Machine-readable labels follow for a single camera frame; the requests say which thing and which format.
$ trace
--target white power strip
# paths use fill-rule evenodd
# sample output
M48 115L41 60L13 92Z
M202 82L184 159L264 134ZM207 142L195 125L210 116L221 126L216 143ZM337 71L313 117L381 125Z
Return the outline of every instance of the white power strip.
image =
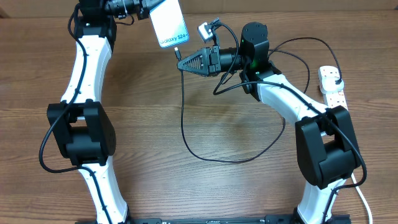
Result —
M334 108L336 106L344 106L347 110L347 101L344 95L344 82L341 82L339 85L336 84L336 80L340 78L340 74L338 69L333 66L322 66L318 70L319 77L319 87L323 95L323 101L330 108ZM356 184L356 179L354 173L351 174L351 178L353 183ZM362 194L361 189L359 187L355 187L359 196L362 199L363 204L365 205L366 211L368 212L369 224L373 224L373 217L371 208L368 205L368 202L365 199L365 196Z

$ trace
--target wood grain surface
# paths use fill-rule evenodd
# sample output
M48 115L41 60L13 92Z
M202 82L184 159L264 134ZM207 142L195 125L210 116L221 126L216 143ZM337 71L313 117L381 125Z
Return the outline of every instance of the wood grain surface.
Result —
M197 25L215 17L240 37L251 21L267 24L271 47L302 36L318 37L335 50L368 180L361 187L375 223L397 223L398 215L398 13L273 12L186 15L187 56L203 43ZM49 128L46 109L59 102L75 61L67 18L0 20L0 223L74 223L96 218L78 172L49 174L38 161ZM219 30L222 47L234 42ZM322 101L317 69L334 65L321 43L301 40L284 50L311 68L308 95ZM303 89L300 61L274 54L275 65ZM207 158L256 155L278 135L280 116L242 89L213 96L216 78L185 74L185 129L193 151ZM238 83L235 76L230 83ZM114 169L136 218L256 217L291 213L302 198L294 129L288 126L267 153L247 164L226 165L194 158L180 133L180 74L173 49L161 49L150 20L118 27L103 87L103 106L118 137ZM53 168L69 167L53 136L45 149ZM357 179L361 170L356 170ZM333 212L354 223L367 216L355 190L342 190Z
M68 17L78 0L0 0L11 18ZM179 0L183 13L393 10L398 0Z

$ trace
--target smartphone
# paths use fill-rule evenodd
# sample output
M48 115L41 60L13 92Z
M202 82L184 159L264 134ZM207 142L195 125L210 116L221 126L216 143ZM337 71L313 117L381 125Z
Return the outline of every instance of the smartphone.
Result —
M178 0L165 0L153 8L149 15L161 47L170 47L189 40Z

